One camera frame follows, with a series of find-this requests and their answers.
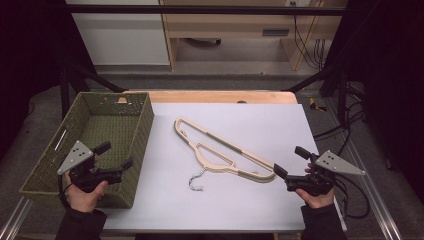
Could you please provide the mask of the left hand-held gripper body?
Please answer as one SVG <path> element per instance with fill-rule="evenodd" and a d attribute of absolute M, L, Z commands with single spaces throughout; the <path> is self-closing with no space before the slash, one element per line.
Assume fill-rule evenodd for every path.
<path fill-rule="evenodd" d="M 77 140 L 71 147 L 65 160 L 59 167 L 57 174 L 64 176 L 68 174 L 71 183 L 84 192 L 92 192 L 102 181 L 109 185 L 122 182 L 122 167 L 102 169 L 96 166 L 96 155 L 93 149 Z"/>

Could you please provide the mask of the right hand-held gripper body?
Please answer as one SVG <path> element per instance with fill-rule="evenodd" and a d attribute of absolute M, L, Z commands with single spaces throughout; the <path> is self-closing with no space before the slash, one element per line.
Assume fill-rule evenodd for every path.
<path fill-rule="evenodd" d="M 326 195 L 335 185 L 337 174 L 365 175 L 366 172 L 331 151 L 320 156 L 311 153 L 311 170 L 304 176 L 287 175 L 288 191 L 305 190 L 312 196 Z"/>

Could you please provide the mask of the green woven basket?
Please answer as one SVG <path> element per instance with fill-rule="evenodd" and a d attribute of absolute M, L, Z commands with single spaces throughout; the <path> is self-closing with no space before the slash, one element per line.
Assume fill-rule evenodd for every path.
<path fill-rule="evenodd" d="M 99 206 L 131 208 L 153 119 L 147 93 L 79 93 L 20 193 L 45 206 L 59 207 L 57 171 L 71 147 L 80 141 L 93 149 L 108 141 L 111 149 L 100 156 L 96 165 L 115 168 L 131 158 L 133 166 L 123 173 L 120 183 L 108 187 Z"/>

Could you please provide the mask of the person's right hand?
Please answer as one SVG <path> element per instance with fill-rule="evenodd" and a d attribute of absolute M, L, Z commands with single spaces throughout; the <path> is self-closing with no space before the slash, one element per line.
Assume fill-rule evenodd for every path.
<path fill-rule="evenodd" d="M 323 208 L 334 203 L 333 189 L 331 189 L 326 195 L 319 196 L 312 196 L 302 189 L 297 189 L 296 194 L 313 209 Z"/>

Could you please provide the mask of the person's left hand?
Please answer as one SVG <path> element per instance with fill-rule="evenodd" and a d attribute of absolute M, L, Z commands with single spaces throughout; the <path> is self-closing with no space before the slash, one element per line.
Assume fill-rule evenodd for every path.
<path fill-rule="evenodd" d="M 102 181 L 92 192 L 87 193 L 72 184 L 68 175 L 65 175 L 65 177 L 67 184 L 69 185 L 67 192 L 70 207 L 79 212 L 92 213 L 97 202 L 104 196 L 108 187 L 108 182 Z"/>

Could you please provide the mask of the white table board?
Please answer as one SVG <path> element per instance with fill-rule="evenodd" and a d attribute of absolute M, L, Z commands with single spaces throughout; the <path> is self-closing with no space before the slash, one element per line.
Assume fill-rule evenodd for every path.
<path fill-rule="evenodd" d="M 203 171 L 174 130 L 187 119 L 292 175 L 307 162 L 294 150 L 316 144 L 299 104 L 156 103 L 134 206 L 111 210 L 106 229 L 122 232 L 284 232 L 304 227 L 302 200 L 281 178 L 258 183 Z"/>

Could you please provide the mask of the yellow and black tool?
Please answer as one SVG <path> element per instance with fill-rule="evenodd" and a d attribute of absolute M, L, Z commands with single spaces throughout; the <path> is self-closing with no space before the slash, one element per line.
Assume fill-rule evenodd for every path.
<path fill-rule="evenodd" d="M 309 107 L 312 110 L 317 110 L 317 111 L 321 111 L 321 112 L 326 112 L 327 111 L 327 108 L 326 107 L 317 106 L 314 98 L 309 98 Z"/>

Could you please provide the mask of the black metal stand legs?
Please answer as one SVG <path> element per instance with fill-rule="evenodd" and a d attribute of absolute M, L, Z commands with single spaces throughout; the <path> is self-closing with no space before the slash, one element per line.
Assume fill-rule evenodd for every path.
<path fill-rule="evenodd" d="M 71 107 L 69 87 L 72 87 L 76 93 L 89 92 L 90 87 L 86 83 L 86 79 L 91 79 L 114 93 L 122 93 L 125 91 L 124 88 L 107 81 L 97 73 L 89 71 L 82 66 L 70 65 L 65 67 L 60 74 L 62 118 L 65 118 Z"/>
<path fill-rule="evenodd" d="M 347 96 L 347 75 L 341 67 L 336 64 L 325 67 L 323 70 L 308 77 L 294 86 L 284 89 L 284 92 L 296 93 L 305 87 L 323 80 L 323 84 L 319 93 L 323 97 L 331 96 L 335 91 L 338 91 L 337 100 L 337 119 L 339 123 L 345 127 L 347 125 L 346 116 L 346 96 Z"/>

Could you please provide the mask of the white cabinet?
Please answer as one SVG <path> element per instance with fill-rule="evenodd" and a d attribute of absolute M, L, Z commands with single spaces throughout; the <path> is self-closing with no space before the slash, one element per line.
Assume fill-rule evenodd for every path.
<path fill-rule="evenodd" d="M 103 65 L 168 65 L 160 14 L 73 13 L 92 62 Z"/>

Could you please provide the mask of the light wooden desk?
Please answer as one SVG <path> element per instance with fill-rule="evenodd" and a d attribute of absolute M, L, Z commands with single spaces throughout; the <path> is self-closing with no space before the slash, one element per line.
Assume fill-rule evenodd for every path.
<path fill-rule="evenodd" d="M 159 0 L 161 5 L 344 8 L 348 0 Z M 292 70 L 306 60 L 306 47 L 316 39 L 334 38 L 339 16 L 165 14 L 171 39 L 276 38 Z"/>

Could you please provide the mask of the aluminium rail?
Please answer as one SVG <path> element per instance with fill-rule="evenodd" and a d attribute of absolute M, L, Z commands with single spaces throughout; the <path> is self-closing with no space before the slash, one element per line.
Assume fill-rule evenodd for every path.
<path fill-rule="evenodd" d="M 0 240 L 14 240 L 24 220 L 26 219 L 33 202 L 21 197 L 12 214 L 0 229 Z"/>
<path fill-rule="evenodd" d="M 370 213 L 374 216 L 385 240 L 402 240 L 401 233 L 395 223 L 380 190 L 377 188 L 371 172 L 365 165 L 365 159 L 359 153 L 359 148 L 353 141 L 353 127 L 365 118 L 365 113 L 357 99 L 346 106 L 347 125 L 343 127 L 337 119 L 337 101 L 333 98 L 325 98 L 324 102 L 332 121 L 336 126 L 340 125 L 342 145 L 337 149 L 340 156 L 345 156 L 352 164 L 366 171 L 365 176 L 359 176 L 357 181 L 364 191 L 370 204 Z"/>

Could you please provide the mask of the black horizontal frame bar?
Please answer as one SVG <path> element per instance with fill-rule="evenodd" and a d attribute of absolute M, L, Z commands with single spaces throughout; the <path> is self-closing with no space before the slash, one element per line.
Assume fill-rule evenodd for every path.
<path fill-rule="evenodd" d="M 200 6 L 200 5 L 83 5 L 70 4 L 72 13 L 105 14 L 228 14 L 228 15 L 303 15 L 343 16 L 346 8 L 309 7 L 254 7 L 254 6 Z"/>

